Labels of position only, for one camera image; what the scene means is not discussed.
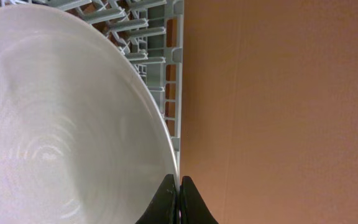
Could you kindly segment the grey plate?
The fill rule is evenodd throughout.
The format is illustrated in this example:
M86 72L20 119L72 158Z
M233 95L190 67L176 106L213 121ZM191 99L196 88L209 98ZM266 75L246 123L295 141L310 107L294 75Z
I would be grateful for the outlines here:
M0 223L135 223L168 174L162 115L113 43L59 9L0 7Z

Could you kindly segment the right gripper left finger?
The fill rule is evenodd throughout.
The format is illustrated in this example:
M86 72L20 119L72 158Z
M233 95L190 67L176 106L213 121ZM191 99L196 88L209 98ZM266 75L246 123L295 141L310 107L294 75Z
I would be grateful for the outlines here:
M148 207L135 224L174 224L177 222L177 191L173 174L167 174Z

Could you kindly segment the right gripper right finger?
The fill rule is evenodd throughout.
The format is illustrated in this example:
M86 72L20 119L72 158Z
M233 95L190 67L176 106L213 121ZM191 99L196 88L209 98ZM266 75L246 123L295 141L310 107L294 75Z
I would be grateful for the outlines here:
M190 176L180 186L181 224L218 224Z

